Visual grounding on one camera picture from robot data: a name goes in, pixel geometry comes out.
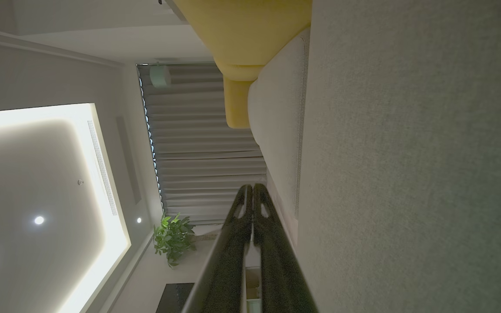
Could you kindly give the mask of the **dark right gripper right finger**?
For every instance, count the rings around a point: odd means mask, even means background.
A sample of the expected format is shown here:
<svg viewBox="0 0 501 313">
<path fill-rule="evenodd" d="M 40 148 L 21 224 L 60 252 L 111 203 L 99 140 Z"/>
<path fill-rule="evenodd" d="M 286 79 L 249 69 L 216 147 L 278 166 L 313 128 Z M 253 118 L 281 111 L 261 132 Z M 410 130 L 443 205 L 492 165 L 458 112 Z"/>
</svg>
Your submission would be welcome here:
<svg viewBox="0 0 501 313">
<path fill-rule="evenodd" d="M 318 311 L 294 249 L 263 184 L 253 187 L 254 244 L 261 254 L 262 312 Z"/>
</svg>

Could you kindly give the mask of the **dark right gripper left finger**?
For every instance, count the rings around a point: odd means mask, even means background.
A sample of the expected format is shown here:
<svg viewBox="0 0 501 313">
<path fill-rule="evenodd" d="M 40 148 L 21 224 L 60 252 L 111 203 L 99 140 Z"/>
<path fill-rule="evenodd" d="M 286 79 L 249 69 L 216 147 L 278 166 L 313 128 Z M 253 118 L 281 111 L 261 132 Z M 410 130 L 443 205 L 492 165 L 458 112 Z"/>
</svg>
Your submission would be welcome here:
<svg viewBox="0 0 501 313">
<path fill-rule="evenodd" d="M 241 186 L 183 313 L 240 313 L 245 246 L 252 232 L 250 185 Z"/>
</svg>

